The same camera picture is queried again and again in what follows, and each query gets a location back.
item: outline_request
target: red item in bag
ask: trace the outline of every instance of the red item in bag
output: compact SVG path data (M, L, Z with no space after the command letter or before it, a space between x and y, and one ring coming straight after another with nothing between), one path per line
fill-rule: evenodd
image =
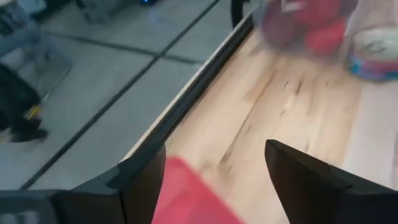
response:
M300 25L309 29L327 26L338 16L340 8L340 0L290 1L303 3L303 8L294 12L294 18Z
M342 43L345 29L346 20L339 19L328 27L310 31L305 36L305 42L316 55L332 54Z
M299 27L292 14L281 11L280 0L267 6L261 29L268 43L278 48L288 46L299 34Z

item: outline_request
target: colorful label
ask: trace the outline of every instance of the colorful label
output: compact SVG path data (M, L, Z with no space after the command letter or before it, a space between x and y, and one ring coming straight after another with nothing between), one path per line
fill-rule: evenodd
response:
M349 71L361 78L381 81L398 79L398 62L363 60L350 55L348 63Z

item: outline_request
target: black shoe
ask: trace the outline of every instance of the black shoe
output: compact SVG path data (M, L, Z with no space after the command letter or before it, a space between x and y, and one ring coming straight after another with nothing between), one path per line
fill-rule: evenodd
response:
M36 139L45 139L49 133L46 130L38 129L28 133L12 134L10 142L28 142Z
M8 128L8 127L2 127L2 126L0 126L0 133L3 132L3 131L5 131L5 130L7 130L7 128Z
M34 129L38 129L42 125L42 120L39 118L32 118L29 120Z

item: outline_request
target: plastic container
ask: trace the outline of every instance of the plastic container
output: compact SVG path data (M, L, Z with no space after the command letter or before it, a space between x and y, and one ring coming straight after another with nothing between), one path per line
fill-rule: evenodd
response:
M361 0L346 34L346 68L368 80L398 78L396 0Z
M338 55L358 0L258 0L257 31L266 46L330 58Z
M369 80L398 78L398 0L257 3L253 18L264 46L342 62L347 71Z

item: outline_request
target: gray tile floor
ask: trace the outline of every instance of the gray tile floor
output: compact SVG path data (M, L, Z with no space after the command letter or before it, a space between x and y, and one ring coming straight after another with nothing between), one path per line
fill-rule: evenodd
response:
M214 2L209 12L166 49ZM43 27L58 36L53 38L73 60L73 69L44 104L42 116L51 132L49 138L0 145L0 190L20 188L129 80L150 65L31 188L70 189L117 164L197 71L198 63L232 31L229 0L161 0L154 7L132 4L105 24L86 23L71 4ZM166 54L153 63L160 53ZM21 71L22 76L31 73L32 68ZM63 71L53 73L59 81Z

